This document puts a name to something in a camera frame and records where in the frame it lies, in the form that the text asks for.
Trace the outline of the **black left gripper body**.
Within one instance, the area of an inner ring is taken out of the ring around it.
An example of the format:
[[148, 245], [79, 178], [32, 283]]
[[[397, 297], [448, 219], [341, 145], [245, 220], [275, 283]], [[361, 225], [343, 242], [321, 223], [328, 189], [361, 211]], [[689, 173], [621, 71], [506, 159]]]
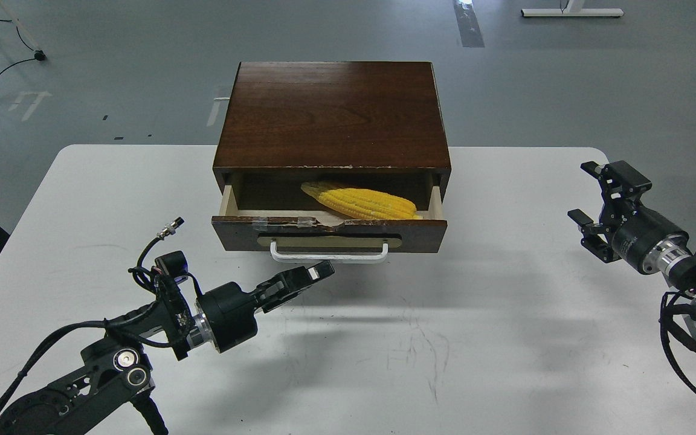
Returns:
[[255, 311], [257, 295], [244, 292], [237, 283], [225, 283], [207, 292], [196, 292], [196, 306], [207, 321], [215, 349], [227, 352], [259, 332]]

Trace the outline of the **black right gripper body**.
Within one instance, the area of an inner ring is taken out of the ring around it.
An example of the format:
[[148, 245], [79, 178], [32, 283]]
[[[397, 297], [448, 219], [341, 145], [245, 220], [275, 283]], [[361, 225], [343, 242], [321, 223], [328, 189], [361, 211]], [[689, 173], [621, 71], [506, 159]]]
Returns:
[[690, 257], [688, 233], [646, 206], [635, 210], [615, 231], [611, 247], [640, 274], [668, 275]]

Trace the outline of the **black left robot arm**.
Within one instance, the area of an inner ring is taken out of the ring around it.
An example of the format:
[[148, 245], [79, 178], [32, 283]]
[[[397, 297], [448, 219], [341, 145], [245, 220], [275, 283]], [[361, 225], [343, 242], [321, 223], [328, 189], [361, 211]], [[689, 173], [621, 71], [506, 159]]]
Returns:
[[[58, 328], [36, 347], [0, 397], [0, 434], [85, 434], [124, 403], [133, 405], [152, 433], [166, 434], [169, 431], [151, 397], [155, 384], [146, 346], [171, 349], [179, 360], [207, 343], [226, 352], [254, 338], [259, 330], [257, 312], [269, 313], [334, 274], [331, 262], [323, 260], [282, 271], [251, 292], [244, 292], [237, 283], [202, 292], [194, 283], [197, 311], [193, 313], [179, 288], [186, 279], [194, 279], [182, 251], [158, 257], [150, 269], [143, 266], [149, 251], [175, 234], [183, 222], [178, 217], [166, 225], [128, 270], [135, 283], [153, 295], [151, 303], [112, 320]], [[50, 347], [72, 331], [89, 328], [102, 329], [105, 335], [81, 350], [81, 368], [12, 399]]]

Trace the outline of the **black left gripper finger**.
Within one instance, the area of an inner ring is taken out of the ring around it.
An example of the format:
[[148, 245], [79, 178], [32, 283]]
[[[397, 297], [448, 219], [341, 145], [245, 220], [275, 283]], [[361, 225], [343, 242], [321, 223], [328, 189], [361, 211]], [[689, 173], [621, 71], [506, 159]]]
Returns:
[[[325, 260], [309, 267], [299, 266], [294, 269], [282, 271], [265, 282], [285, 282], [299, 285], [306, 283], [316, 284], [334, 275], [334, 273], [335, 270], [331, 262]], [[260, 303], [260, 284], [255, 288], [255, 300]]]
[[285, 282], [262, 283], [260, 284], [260, 310], [267, 314], [298, 297], [298, 295], [312, 286], [313, 283], [303, 285]]

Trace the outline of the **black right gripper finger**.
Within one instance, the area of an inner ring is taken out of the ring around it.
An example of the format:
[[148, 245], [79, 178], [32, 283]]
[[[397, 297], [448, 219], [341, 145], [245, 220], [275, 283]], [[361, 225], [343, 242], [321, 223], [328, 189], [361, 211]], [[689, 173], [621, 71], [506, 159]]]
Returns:
[[603, 212], [599, 223], [595, 223], [581, 209], [568, 211], [568, 217], [573, 220], [578, 231], [582, 234], [581, 245], [589, 253], [594, 254], [604, 263], [622, 259], [621, 254], [613, 247], [616, 230], [622, 223], [621, 215], [616, 211]]
[[581, 169], [597, 180], [601, 189], [603, 207], [600, 218], [627, 218], [643, 207], [641, 196], [653, 184], [643, 173], [626, 161], [597, 164], [588, 161]]

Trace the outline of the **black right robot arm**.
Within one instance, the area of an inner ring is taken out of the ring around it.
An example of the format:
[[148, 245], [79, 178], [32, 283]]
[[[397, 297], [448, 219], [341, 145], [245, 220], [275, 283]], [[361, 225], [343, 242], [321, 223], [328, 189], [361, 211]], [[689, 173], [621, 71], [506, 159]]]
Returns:
[[597, 221], [582, 210], [568, 212], [582, 246], [604, 263], [622, 259], [641, 275], [665, 278], [669, 291], [660, 303], [661, 346], [677, 377], [696, 394], [669, 344], [675, 339], [696, 353], [696, 251], [688, 248], [688, 232], [642, 203], [652, 184], [629, 163], [588, 161], [581, 168], [597, 180], [603, 201]]

